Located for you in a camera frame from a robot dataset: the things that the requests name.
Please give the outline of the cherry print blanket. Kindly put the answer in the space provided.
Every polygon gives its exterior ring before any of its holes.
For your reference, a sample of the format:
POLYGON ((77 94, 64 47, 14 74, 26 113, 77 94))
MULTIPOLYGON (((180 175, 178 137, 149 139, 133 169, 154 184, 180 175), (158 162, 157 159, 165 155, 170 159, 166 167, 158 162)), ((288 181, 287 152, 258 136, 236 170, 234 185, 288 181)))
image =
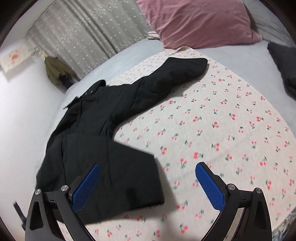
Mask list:
POLYGON ((259 187, 272 239, 295 219, 295 137, 267 99, 209 59, 199 79, 121 125, 114 139, 153 154, 165 174, 165 204, 88 225, 96 240, 200 240, 218 215, 195 176, 205 162, 226 183, 259 187))

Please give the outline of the black coat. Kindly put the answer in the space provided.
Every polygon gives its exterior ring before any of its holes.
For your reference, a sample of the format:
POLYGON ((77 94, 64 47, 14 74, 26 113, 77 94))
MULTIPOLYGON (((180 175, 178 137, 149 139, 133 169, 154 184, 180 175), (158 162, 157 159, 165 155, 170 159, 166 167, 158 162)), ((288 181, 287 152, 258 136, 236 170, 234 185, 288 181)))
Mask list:
POLYGON ((107 86, 97 81, 75 98, 51 134, 36 187, 44 192, 70 185, 88 168, 100 166, 100 178, 78 215, 86 225, 126 211, 165 202, 153 155, 115 142, 115 129, 168 96, 180 84, 200 77, 204 58, 170 57, 152 74, 132 84, 107 86))

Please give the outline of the pale pink folded cloth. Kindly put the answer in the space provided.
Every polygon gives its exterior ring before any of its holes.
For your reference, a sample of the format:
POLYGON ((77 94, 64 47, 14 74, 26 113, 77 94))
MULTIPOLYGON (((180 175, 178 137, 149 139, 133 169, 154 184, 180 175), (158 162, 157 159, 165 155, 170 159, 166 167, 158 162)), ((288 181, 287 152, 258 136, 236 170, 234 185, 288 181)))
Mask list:
POLYGON ((159 35, 155 31, 150 31, 147 33, 147 38, 149 40, 159 40, 159 35))

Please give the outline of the dark grey folded garment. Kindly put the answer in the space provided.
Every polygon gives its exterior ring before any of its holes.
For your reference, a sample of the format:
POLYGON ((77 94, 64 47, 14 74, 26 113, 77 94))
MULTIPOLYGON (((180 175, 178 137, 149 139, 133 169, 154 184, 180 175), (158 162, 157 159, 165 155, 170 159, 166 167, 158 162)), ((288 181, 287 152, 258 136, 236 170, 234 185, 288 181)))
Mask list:
POLYGON ((296 97, 296 57, 295 48, 282 46, 273 42, 267 45, 269 54, 274 60, 281 77, 287 95, 295 99, 296 97))

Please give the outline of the light grey bed sheet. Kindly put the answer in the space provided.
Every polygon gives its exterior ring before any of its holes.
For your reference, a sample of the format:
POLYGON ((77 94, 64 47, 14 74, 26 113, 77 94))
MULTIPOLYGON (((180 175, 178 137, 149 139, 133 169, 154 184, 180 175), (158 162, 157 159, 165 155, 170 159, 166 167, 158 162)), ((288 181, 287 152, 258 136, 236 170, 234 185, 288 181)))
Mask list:
MULTIPOLYGON (((159 41, 142 40, 118 53, 89 73, 84 79, 66 91, 61 106, 65 107, 74 97, 80 96, 98 80, 110 83, 114 77, 134 67, 141 61, 161 53, 159 41)), ((286 92, 281 74, 267 49, 267 42, 253 45, 224 46, 199 49, 199 53, 217 61, 242 77, 281 113, 295 113, 295 100, 286 92)))

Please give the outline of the pink pillow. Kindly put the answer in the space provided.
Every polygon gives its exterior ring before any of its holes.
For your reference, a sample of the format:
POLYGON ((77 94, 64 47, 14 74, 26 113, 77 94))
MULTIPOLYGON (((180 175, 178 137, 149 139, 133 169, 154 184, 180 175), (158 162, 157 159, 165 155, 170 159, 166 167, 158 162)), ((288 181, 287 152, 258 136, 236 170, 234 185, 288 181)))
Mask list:
POLYGON ((243 1, 143 0, 137 4, 166 49, 213 48, 262 40, 251 28, 243 1))

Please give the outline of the olive green hanging garment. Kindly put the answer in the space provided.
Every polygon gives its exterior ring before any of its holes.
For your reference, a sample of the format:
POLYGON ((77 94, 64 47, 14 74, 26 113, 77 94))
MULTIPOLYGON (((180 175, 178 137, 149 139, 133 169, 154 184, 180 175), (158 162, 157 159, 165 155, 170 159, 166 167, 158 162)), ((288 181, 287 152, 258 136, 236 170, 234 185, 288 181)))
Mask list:
POLYGON ((45 69, 49 80, 55 86, 63 86, 69 89, 77 82, 76 73, 63 61, 57 57, 51 57, 43 51, 45 57, 45 69))

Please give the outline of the grey dotted curtain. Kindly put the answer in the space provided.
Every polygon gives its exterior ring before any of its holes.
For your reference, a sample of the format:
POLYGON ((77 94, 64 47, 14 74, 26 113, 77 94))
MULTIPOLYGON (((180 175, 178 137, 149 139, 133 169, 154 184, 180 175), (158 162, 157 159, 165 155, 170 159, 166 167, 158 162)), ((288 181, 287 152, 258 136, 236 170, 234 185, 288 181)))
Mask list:
POLYGON ((54 1, 27 38, 82 79, 149 31, 136 1, 54 1))

